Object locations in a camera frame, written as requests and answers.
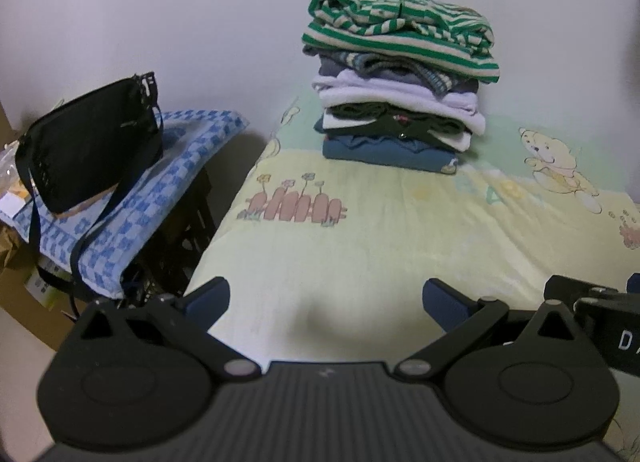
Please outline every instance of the blue folded shirt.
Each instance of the blue folded shirt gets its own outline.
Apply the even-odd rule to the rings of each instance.
[[[322,132],[322,122],[315,129]],[[458,166],[455,153],[415,139],[363,137],[361,135],[325,135],[322,155],[326,158],[356,160],[368,164],[419,169],[454,174]]]

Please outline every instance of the metal screw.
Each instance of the metal screw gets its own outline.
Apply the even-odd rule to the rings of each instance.
[[[225,372],[230,376],[250,376],[258,369],[258,366],[249,359],[234,359],[225,363]]]
[[[422,359],[407,359],[398,365],[398,370],[406,376],[423,376],[431,370],[431,365]]]

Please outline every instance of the striped clothing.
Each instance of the striped clothing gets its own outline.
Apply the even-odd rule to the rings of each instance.
[[[463,92],[478,92],[478,80],[469,79],[464,76],[446,73],[425,66],[423,63],[406,57],[399,56],[383,56],[375,52],[347,52],[344,50],[324,50],[305,45],[302,52],[308,56],[321,56],[322,58],[331,59],[332,61],[344,65],[355,70],[362,77],[382,77],[381,71],[398,69],[414,74],[419,79],[419,83],[430,89],[437,98],[444,97],[447,92],[457,88],[461,88]]]
[[[494,83],[494,34],[474,10],[433,0],[311,0],[305,44],[403,56]]]

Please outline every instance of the green striped shirt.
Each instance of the green striped shirt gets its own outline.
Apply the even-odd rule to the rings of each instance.
[[[302,41],[318,48],[409,57],[487,83],[500,77],[494,33],[472,9],[433,0],[311,0]]]

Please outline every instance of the mattress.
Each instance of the mattress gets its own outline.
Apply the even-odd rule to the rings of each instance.
[[[625,290],[640,270],[640,214],[597,142],[488,116],[443,175],[323,158],[321,113],[310,89],[284,113],[190,283],[228,279],[210,333],[263,368],[394,365],[442,334],[422,309],[428,278],[535,309],[552,274]],[[623,403],[607,440],[633,460],[638,381],[614,374]]]

